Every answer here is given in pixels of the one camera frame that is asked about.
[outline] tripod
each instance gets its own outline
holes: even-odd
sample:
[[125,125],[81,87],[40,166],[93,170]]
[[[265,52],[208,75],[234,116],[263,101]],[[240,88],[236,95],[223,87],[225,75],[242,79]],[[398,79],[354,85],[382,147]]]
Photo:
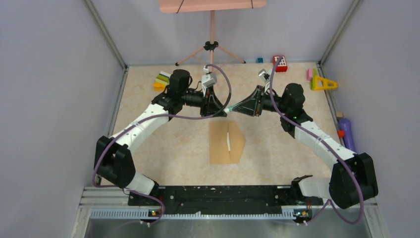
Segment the tripod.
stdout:
[[201,61],[200,58],[198,58],[196,56],[196,54],[198,54],[200,51],[202,50],[206,50],[206,51],[210,51],[210,63],[214,63],[214,50],[216,48],[221,49],[222,51],[224,51],[226,54],[230,55],[232,58],[237,59],[239,62],[241,63],[246,63],[245,60],[239,58],[237,55],[235,55],[234,53],[230,52],[229,50],[227,50],[226,48],[222,47],[219,45],[219,43],[217,41],[214,41],[214,14],[215,11],[212,10],[210,11],[210,41],[207,41],[205,43],[205,45],[203,47],[200,47],[198,50],[194,51],[192,54],[190,54],[189,56],[185,57],[184,59],[178,61],[175,63],[176,66],[179,66],[180,64],[182,64],[184,61],[186,61],[187,59],[194,57],[195,59],[197,59],[199,62],[203,63]]

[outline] purple cylinder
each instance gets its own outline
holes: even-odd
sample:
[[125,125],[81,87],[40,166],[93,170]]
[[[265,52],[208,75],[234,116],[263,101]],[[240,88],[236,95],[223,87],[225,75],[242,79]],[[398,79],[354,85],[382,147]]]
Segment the purple cylinder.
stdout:
[[352,125],[350,124],[350,121],[347,118],[342,118],[338,121],[338,124],[340,125],[340,129],[344,131],[344,145],[347,149],[355,152],[356,149],[354,147]]

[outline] robotic arm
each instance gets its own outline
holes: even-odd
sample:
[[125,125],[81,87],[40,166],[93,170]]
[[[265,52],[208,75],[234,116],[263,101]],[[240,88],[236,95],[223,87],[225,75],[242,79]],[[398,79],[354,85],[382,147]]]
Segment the robotic arm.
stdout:
[[[120,188],[135,190],[146,195],[150,194],[158,184],[152,179],[136,173],[132,155],[148,136],[172,119],[172,117],[162,117],[161,115],[176,115],[182,110],[183,105],[187,105],[200,108],[202,117],[227,116],[226,112],[221,110],[222,103],[214,94],[213,85],[216,84],[217,78],[206,68],[204,70],[207,74],[202,78],[201,91],[188,88],[192,82],[190,73],[177,69],[171,75],[170,84],[166,90],[157,95],[138,118],[111,138],[102,136],[96,145],[95,167],[106,147],[114,138],[123,134],[106,151],[97,174]],[[145,118],[156,115],[160,116],[141,122]]]
[[[265,87],[258,85],[248,98],[230,107],[228,111],[257,117],[263,111],[275,112],[270,96],[267,93],[270,75],[265,70],[260,71],[259,75],[265,82]],[[337,162],[333,153],[321,143],[322,140],[334,149],[351,169],[361,187],[364,200],[375,197],[378,194],[372,158],[366,153],[357,154],[343,147],[313,122],[313,119],[303,109],[305,96],[300,84],[288,84],[281,97],[274,92],[274,101],[288,119],[318,136],[317,139],[303,131],[302,128],[295,127],[284,118],[280,118],[283,130],[311,148],[332,172],[331,178],[316,178],[312,176],[295,178],[291,186],[295,198],[314,196],[332,199],[342,209],[359,203],[359,195],[349,174],[343,165]]]

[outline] red cap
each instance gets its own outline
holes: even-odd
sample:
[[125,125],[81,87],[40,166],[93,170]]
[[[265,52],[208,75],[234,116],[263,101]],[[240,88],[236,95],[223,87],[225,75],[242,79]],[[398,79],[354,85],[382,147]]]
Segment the red cap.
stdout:
[[343,130],[338,131],[338,137],[340,137],[340,138],[344,137],[344,131]]

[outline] pink eraser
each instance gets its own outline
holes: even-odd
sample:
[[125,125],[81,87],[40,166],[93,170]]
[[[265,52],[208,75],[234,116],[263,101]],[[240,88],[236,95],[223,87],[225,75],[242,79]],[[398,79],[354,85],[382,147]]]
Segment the pink eraser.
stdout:
[[314,71],[314,70],[313,70],[313,69],[311,69],[311,68],[310,68],[310,69],[308,69],[308,72],[306,73],[306,80],[307,80],[307,81],[311,81],[311,80],[312,80],[312,77],[314,76],[314,75],[313,75],[313,71]]

